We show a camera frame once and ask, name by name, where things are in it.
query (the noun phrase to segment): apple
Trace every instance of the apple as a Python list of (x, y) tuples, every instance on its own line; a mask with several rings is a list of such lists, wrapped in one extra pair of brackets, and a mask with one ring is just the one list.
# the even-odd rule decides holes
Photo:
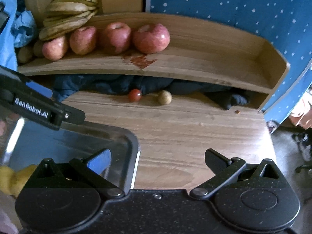
[(100, 42), (105, 53), (120, 54), (130, 46), (131, 28), (124, 23), (111, 23), (101, 31)]
[(133, 44), (145, 54), (164, 50), (170, 42), (170, 34), (162, 24), (148, 24), (133, 33)]
[(57, 61), (61, 59), (68, 50), (68, 41), (65, 35), (47, 41), (42, 46), (42, 54), (48, 60)]
[(92, 52), (96, 48), (96, 27), (85, 26), (75, 30), (69, 38), (69, 45), (75, 54)]

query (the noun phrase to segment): black fabric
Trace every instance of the black fabric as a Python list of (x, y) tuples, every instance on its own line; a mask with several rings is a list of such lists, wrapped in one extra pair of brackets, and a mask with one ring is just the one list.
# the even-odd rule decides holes
[(142, 95), (167, 90), (174, 95), (202, 92), (225, 110), (233, 105), (249, 103), (248, 91), (212, 83), (202, 83), (163, 77), (116, 74), (68, 74), (57, 75), (53, 97), (63, 101), (80, 90), (93, 90), (103, 94), (126, 95), (139, 89)]

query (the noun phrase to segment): red ball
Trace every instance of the red ball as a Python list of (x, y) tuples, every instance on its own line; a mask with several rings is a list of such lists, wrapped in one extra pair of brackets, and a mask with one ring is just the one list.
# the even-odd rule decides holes
[(138, 89), (133, 89), (129, 92), (129, 101), (138, 102), (142, 97), (142, 92)]

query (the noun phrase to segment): blue wall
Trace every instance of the blue wall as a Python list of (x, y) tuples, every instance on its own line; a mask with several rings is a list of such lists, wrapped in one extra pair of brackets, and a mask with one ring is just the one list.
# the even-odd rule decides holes
[[(186, 15), (234, 26), (269, 40), (291, 63), (278, 90), (265, 105), (272, 106), (297, 80), (312, 58), (312, 0), (147, 0), (155, 13)], [(265, 115), (282, 122), (307, 89), (311, 74), (282, 104)]]

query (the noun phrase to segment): bunch of overripe bananas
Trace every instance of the bunch of overripe bananas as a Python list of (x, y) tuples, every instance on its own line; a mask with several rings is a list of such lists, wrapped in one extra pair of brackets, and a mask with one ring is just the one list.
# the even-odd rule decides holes
[(78, 29), (97, 13), (97, 4), (97, 0), (52, 0), (39, 39), (51, 40)]

